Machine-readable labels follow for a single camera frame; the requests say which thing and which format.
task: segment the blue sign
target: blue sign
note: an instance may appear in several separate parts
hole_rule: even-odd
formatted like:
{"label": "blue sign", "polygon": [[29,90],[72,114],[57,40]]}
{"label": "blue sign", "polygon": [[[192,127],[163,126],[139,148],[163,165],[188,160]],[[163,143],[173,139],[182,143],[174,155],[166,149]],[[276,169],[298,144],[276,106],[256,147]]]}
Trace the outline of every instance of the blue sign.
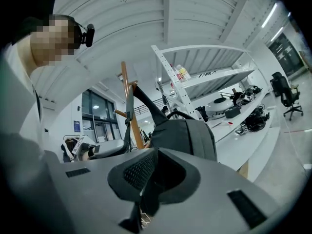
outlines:
{"label": "blue sign", "polygon": [[80,121],[74,120],[74,131],[80,132]]}

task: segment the white floor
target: white floor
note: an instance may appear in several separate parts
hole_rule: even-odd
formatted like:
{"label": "white floor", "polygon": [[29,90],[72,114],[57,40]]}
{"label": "white floor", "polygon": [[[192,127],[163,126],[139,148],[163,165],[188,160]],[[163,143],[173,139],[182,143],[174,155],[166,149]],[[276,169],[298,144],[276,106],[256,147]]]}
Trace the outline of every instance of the white floor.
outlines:
{"label": "white floor", "polygon": [[266,106],[276,103],[281,133],[267,165],[255,180],[255,184],[279,205],[296,199],[310,174],[303,165],[312,163],[312,74],[306,72],[292,84],[299,84],[299,102],[304,115],[295,112],[289,121],[290,114],[285,118],[282,116],[287,108],[280,102],[280,97],[275,101],[271,97],[264,99]]}

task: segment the white metal shelving unit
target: white metal shelving unit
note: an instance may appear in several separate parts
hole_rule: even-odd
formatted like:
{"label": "white metal shelving unit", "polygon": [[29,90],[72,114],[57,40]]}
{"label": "white metal shelving unit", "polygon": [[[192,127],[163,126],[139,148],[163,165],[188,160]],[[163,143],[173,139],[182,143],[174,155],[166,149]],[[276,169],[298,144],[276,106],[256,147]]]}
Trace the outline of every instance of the white metal shelving unit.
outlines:
{"label": "white metal shelving unit", "polygon": [[[159,50],[155,45],[152,45],[151,47],[156,55],[156,79],[158,81],[167,82],[166,79],[162,79],[162,77],[164,77],[163,70],[166,72],[166,76],[169,77],[175,87],[175,101],[180,101],[181,103],[179,104],[183,105],[187,113],[195,119],[198,119],[198,117],[192,105],[192,100],[233,86],[242,81],[255,70],[250,67],[229,70],[229,67],[232,67],[236,62],[237,56],[240,56],[239,53],[247,53],[247,55],[249,55],[248,51],[245,49],[220,45],[192,45],[164,50]],[[198,52],[202,49],[208,49],[206,57],[211,49],[213,49],[216,54],[204,71],[199,70],[198,73],[192,73],[188,69],[188,66],[185,65],[185,63],[187,63],[187,58],[191,51],[196,53],[194,60],[192,61],[193,66]],[[193,76],[190,80],[185,82],[180,82],[178,80],[174,70],[164,56],[165,53],[173,52],[175,60],[176,53],[179,51],[186,51],[185,61],[182,64],[184,64],[185,68],[191,76]],[[198,78],[199,74],[203,74],[205,72],[208,73],[214,70],[217,70],[217,72]],[[241,124],[241,122],[244,121],[245,118],[259,104],[261,104],[262,99],[269,92],[269,87],[269,84],[267,84],[267,87],[263,88],[261,93],[255,96],[254,101],[242,106],[240,110],[241,113],[236,117],[232,119],[223,117],[206,122],[215,137],[218,162],[237,171],[246,161],[249,161],[248,179],[250,181],[254,181],[263,170],[279,136],[280,128],[271,126],[276,114],[276,108],[271,107],[266,109],[266,111],[270,112],[270,119],[266,122],[265,128],[259,132],[248,132],[246,135],[239,136],[234,131]]]}

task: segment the black office chair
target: black office chair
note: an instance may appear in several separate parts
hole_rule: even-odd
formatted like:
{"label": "black office chair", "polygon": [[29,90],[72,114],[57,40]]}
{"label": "black office chair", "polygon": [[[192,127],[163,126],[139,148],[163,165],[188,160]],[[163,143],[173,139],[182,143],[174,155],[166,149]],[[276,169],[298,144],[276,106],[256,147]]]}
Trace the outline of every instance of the black office chair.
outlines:
{"label": "black office chair", "polygon": [[296,106],[294,107],[293,105],[295,104],[295,101],[299,99],[300,96],[300,92],[297,90],[297,93],[293,93],[291,88],[289,87],[287,80],[284,76],[282,76],[282,74],[280,72],[276,72],[273,75],[273,81],[272,86],[274,88],[274,90],[276,90],[280,95],[281,95],[281,102],[282,104],[289,108],[289,110],[287,110],[283,115],[285,117],[285,115],[289,112],[291,112],[291,116],[289,118],[289,120],[292,120],[292,116],[293,116],[293,112],[297,111],[297,112],[301,112],[301,116],[303,116],[303,111],[302,111],[302,107],[301,106]]}

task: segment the black box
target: black box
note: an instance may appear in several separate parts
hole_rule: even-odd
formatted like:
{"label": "black box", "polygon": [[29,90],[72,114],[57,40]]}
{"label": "black box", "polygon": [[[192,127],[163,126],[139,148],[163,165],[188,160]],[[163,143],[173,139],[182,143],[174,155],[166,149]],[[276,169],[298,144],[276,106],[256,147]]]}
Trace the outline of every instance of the black box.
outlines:
{"label": "black box", "polygon": [[234,118],[235,116],[240,114],[240,109],[239,107],[232,107],[224,111],[225,117],[226,118]]}

